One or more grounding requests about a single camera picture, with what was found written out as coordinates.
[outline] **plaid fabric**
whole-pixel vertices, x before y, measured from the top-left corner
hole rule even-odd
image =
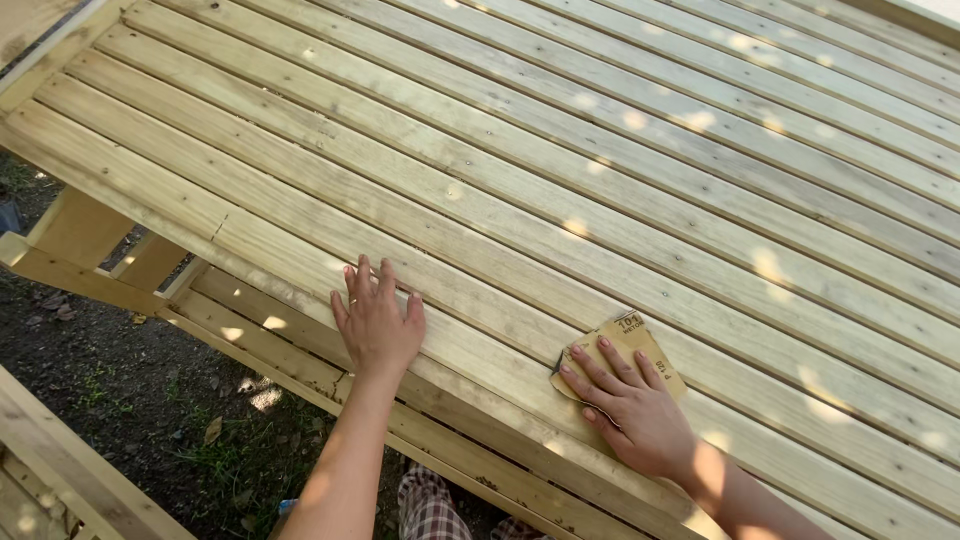
[[[472,540],[470,530],[446,489],[444,479],[419,463],[400,480],[396,494],[400,506],[402,540]],[[491,540],[555,540],[517,518],[500,522]]]

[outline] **woman's right hand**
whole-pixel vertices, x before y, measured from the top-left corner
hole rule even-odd
[[[592,407],[584,409],[584,417],[634,470],[677,482],[687,477],[698,439],[650,359],[642,351],[634,352],[638,373],[606,337],[597,340],[597,349],[615,374],[608,373],[575,346],[571,355],[590,380],[566,366],[561,367],[561,377],[585,402],[610,414],[620,429],[606,414]]]

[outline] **sandpaper sheet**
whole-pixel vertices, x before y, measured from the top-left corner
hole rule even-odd
[[[553,369],[553,374],[550,376],[550,383],[553,384],[554,388],[563,392],[564,395],[570,399],[581,401],[576,392],[574,392],[560,376],[560,366],[566,365],[580,377],[587,377],[583,368],[570,356],[570,348],[574,345],[580,345],[581,349],[593,358],[593,361],[599,364],[600,367],[613,373],[610,364],[597,349],[597,340],[601,336],[606,336],[620,353],[620,357],[627,362],[627,365],[636,369],[638,373],[639,369],[636,367],[634,351],[643,351],[647,357],[650,358],[654,367],[660,372],[660,377],[666,382],[667,390],[675,401],[679,400],[681,396],[686,393],[684,380],[680,378],[680,374],[677,373],[677,370],[670,364],[670,360],[666,358],[660,346],[657,345],[654,336],[647,330],[640,314],[635,310],[607,321],[600,328],[588,332],[567,346],[561,353],[560,360],[557,361],[557,365]]]

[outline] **dirt ground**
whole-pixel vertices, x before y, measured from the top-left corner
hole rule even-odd
[[[0,204],[28,231],[60,192],[0,153]],[[132,245],[145,231],[128,236]],[[105,261],[109,268],[120,252]],[[198,339],[0,269],[0,364],[201,539],[264,539],[294,499],[335,417]],[[204,432],[223,417],[210,445]],[[403,456],[385,448],[374,538],[397,538]],[[474,538],[506,517],[451,485]]]

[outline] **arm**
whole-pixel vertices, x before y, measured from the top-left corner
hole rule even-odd
[[[363,255],[356,272],[350,266],[344,268],[348,308],[339,293],[330,293],[356,377],[281,540],[369,540],[373,536],[387,418],[400,379],[420,350],[425,323],[423,300],[417,293],[407,301],[406,318],[401,315],[388,259],[381,263],[378,288],[370,274],[370,260]]]
[[[572,351],[591,380],[566,366],[561,376],[591,407],[584,417],[617,456],[634,470],[677,482],[733,540],[829,540],[830,536],[778,499],[719,450],[693,434],[666,384],[647,356],[637,351],[637,373],[606,338],[598,340],[616,375],[599,367],[579,347]]]

